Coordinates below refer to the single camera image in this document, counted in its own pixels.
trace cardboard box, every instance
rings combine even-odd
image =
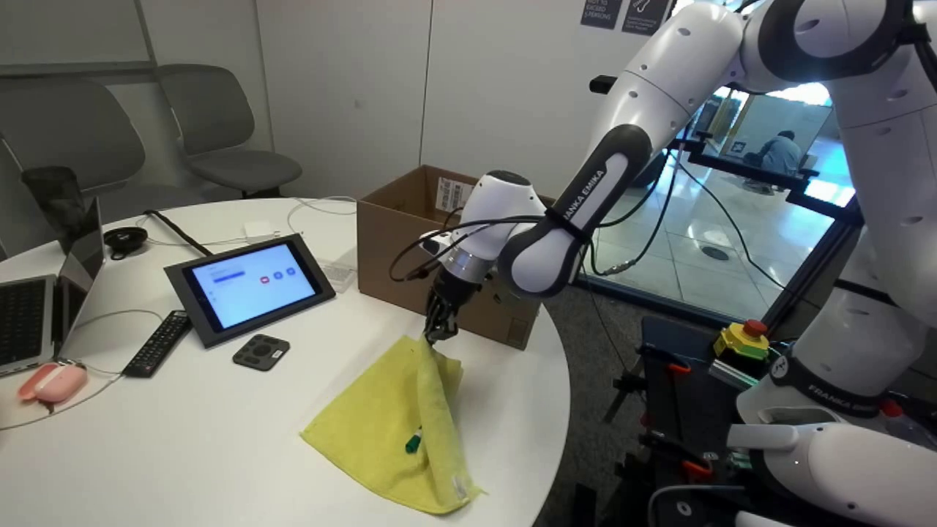
[[[452,209],[468,196],[475,179],[415,168],[414,172],[378,188],[358,201],[358,289],[408,311],[425,313],[431,278],[392,280],[390,263],[431,229],[456,226]],[[395,275],[428,261],[419,248],[397,261]],[[539,301],[519,298],[497,280],[487,280],[479,292],[459,311],[459,330],[472,330],[512,348],[526,348]]]

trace white round table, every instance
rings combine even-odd
[[[421,316],[359,295],[355,201],[250,200],[165,210],[214,251],[301,232],[337,298],[264,329],[292,352],[266,376],[232,362],[250,341],[201,348],[188,333],[152,380],[119,379],[159,316],[178,308],[165,266],[194,257],[166,229],[135,218],[149,248],[109,261],[81,326],[65,345],[89,387],[50,418],[20,408],[26,376],[0,379],[0,525],[532,525],[556,477],[567,430],[567,362],[539,311],[523,352],[459,333],[440,352],[463,360],[453,405],[468,471],[487,488],[434,519],[390,504],[304,444],[304,424]],[[0,280],[55,272],[58,247],[0,263]]]

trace yellow towel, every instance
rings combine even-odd
[[[425,341],[400,336],[301,434],[365,488],[434,516],[465,506],[468,477],[447,398],[463,367]]]

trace robotic arm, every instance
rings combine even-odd
[[[739,398],[758,434],[739,430],[736,444],[765,450],[768,471],[788,491],[843,519],[926,521],[937,453],[867,424],[885,389],[922,354],[926,330],[937,329],[933,20],[933,0],[679,8],[619,77],[594,150],[556,206],[544,209],[519,175],[488,172],[468,196],[459,229],[434,237],[431,247],[446,256],[437,251],[441,272],[425,336],[452,336],[456,311],[493,270],[535,298],[570,283],[598,222],[718,86],[774,90],[825,83],[867,232],[791,360]],[[778,444],[777,434],[791,424],[800,430]]]

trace pink mouse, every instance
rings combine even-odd
[[[20,387],[20,401],[65,405],[86,380],[89,373],[74,362],[43,362]]]

